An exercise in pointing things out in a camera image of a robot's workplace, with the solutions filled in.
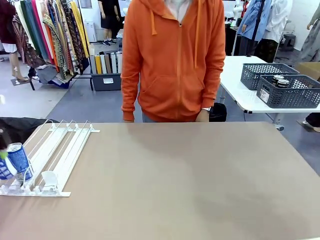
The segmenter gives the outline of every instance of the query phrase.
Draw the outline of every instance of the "white rack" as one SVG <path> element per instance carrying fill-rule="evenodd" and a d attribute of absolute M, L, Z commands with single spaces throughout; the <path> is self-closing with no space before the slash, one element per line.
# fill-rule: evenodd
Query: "white rack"
<path fill-rule="evenodd" d="M 24 147 L 38 134 L 45 123 L 33 134 L 31 138 L 28 139 L 28 141 L 23 145 Z M 31 159 L 29 159 L 29 168 L 32 170 L 33 174 L 32 178 L 28 181 L 24 180 L 22 185 L 16 179 L 13 182 L 12 180 L 7 180 L 0 187 L 0 195 L 26 197 L 69 197 L 71 192 L 63 192 L 68 178 L 88 140 L 90 133 L 99 132 L 100 130 L 95 130 L 92 123 L 88 123 L 88 121 L 83 124 L 83 127 L 79 127 L 78 123 L 73 120 L 69 123 L 62 120 L 58 125 L 56 125 L 56 123 L 52 123 L 51 127 L 36 143 L 34 148 L 27 153 L 29 158 L 31 153 L 34 152 L 39 146 L 35 154 L 31 157 Z M 63 145 L 60 148 L 60 151 L 52 160 L 51 157 L 56 152 L 58 146 L 62 143 Z"/>

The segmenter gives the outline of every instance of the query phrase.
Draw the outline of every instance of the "orange hoodie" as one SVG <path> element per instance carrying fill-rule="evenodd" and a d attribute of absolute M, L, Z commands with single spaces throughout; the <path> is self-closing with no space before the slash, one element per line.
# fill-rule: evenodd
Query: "orange hoodie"
<path fill-rule="evenodd" d="M 124 21 L 123 119 L 194 122 L 214 104 L 225 59 L 222 0 L 193 0 L 180 24 L 164 0 L 133 0 Z"/>

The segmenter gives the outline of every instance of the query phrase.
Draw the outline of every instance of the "blue can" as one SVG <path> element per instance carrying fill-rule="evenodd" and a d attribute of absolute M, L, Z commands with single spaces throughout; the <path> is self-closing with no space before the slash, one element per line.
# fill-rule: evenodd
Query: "blue can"
<path fill-rule="evenodd" d="M 22 143 L 16 142 L 8 145 L 8 158 L 16 169 L 16 179 L 23 184 L 33 177 L 32 168 L 29 167 L 29 160 Z"/>

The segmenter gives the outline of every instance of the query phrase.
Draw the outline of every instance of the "gray bin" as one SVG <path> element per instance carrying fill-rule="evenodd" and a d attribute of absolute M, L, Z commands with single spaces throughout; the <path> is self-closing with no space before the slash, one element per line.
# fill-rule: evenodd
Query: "gray bin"
<path fill-rule="evenodd" d="M 299 72 L 283 63 L 244 63 L 241 82 L 249 90 L 257 90 L 261 75 L 296 75 Z"/>
<path fill-rule="evenodd" d="M 119 91 L 121 90 L 120 73 L 91 74 L 94 90 Z"/>
<path fill-rule="evenodd" d="M 315 109 L 320 104 L 320 82 L 306 75 L 285 75 L 288 88 L 272 84 L 273 75 L 262 75 L 256 95 L 273 109 Z"/>

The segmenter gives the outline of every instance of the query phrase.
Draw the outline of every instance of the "jeans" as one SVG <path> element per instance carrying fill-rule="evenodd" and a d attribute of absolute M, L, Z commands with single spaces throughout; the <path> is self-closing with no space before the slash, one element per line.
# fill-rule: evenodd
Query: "jeans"
<path fill-rule="evenodd" d="M 153 121 L 152 119 L 150 119 L 147 115 L 145 115 L 144 113 L 142 113 L 142 121 L 144 123 L 156 123 L 156 121 Z"/>

